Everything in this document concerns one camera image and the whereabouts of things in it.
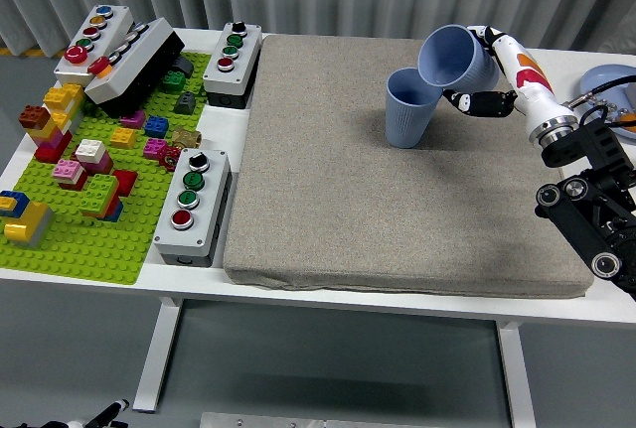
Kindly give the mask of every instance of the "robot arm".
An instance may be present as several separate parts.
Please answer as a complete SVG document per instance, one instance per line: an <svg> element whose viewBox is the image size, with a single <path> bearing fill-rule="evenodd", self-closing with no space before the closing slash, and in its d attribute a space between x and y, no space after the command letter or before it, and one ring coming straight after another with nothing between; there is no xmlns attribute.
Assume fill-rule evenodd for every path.
<svg viewBox="0 0 636 428"><path fill-rule="evenodd" d="M468 29L496 59L513 91L466 95L446 89L444 96L475 116L507 116L514 104L548 167L588 159L591 169L537 191L535 213L553 222L594 275L636 294L636 205L629 195L636 172L604 118L583 124L583 117L579 124L574 115L592 92L559 104L541 67L514 38L487 26Z"/></svg>

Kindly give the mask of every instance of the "gray floor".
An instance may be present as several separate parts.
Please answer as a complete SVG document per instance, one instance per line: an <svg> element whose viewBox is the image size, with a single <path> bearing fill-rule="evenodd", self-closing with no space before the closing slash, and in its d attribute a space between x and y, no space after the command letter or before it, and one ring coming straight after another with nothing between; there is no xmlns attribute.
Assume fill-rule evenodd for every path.
<svg viewBox="0 0 636 428"><path fill-rule="evenodd" d="M0 168L54 65L0 58ZM16 283L0 284L0 301L0 425L69 421L134 396L158 301ZM634 426L635 331L525 325L522 341L540 427ZM158 412L120 419L195 428L204 411L509 423L491 323L188 301Z"/></svg>

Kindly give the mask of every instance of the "green lego baseplate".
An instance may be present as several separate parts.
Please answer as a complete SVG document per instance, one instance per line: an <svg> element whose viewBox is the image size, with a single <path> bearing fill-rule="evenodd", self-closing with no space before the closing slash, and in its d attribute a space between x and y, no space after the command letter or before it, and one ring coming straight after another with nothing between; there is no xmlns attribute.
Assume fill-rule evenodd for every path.
<svg viewBox="0 0 636 428"><path fill-rule="evenodd" d="M194 64L194 72L183 88L184 92L195 94L197 105L194 113L174 113L179 94L166 93L161 83L142 105L146 117L156 115L168 119L167 140L177 126L196 130L206 103L203 73L210 55L182 55ZM143 156L148 140L143 129L135 130L137 139L132 149L115 148L110 145L110 137L114 129L121 126L119 121L88 105L82 112L84 118L62 158L69 159L84 138L101 140L112 158L113 170L137 172L137 181L130 195L120 197L123 212L119 220L107 222L80 213L81 200L94 177L88 177L80 192L63 190L52 177L55 165L40 163L34 158L14 191L25 193L33 202L48 204L54 217L35 248L9 241L4 235L4 221L0 218L0 267L131 285L137 280L150 248L173 174L156 160Z"/></svg>

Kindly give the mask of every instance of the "blue cup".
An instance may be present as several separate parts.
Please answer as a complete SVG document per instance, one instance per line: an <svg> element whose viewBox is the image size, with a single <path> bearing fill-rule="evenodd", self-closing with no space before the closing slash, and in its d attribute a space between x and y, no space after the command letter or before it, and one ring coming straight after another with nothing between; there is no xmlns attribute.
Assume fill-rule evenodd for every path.
<svg viewBox="0 0 636 428"><path fill-rule="evenodd" d="M499 68L464 26L449 24L434 31L419 51L417 69L430 85L461 93L492 90Z"/></svg>
<svg viewBox="0 0 636 428"><path fill-rule="evenodd" d="M416 68L399 69L387 79L385 136L391 145L411 148L424 134L442 88L428 85Z"/></svg>

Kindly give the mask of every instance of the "gray felt mat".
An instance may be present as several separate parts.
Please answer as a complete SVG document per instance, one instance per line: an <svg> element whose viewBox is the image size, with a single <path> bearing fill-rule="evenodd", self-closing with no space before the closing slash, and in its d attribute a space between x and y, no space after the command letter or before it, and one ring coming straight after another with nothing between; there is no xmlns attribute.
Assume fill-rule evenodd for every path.
<svg viewBox="0 0 636 428"><path fill-rule="evenodd" d="M560 177L523 115L467 117L442 100L415 149L387 143L387 77L420 46L265 39L224 257L235 282L538 298L589 287L534 214L536 190Z"/></svg>

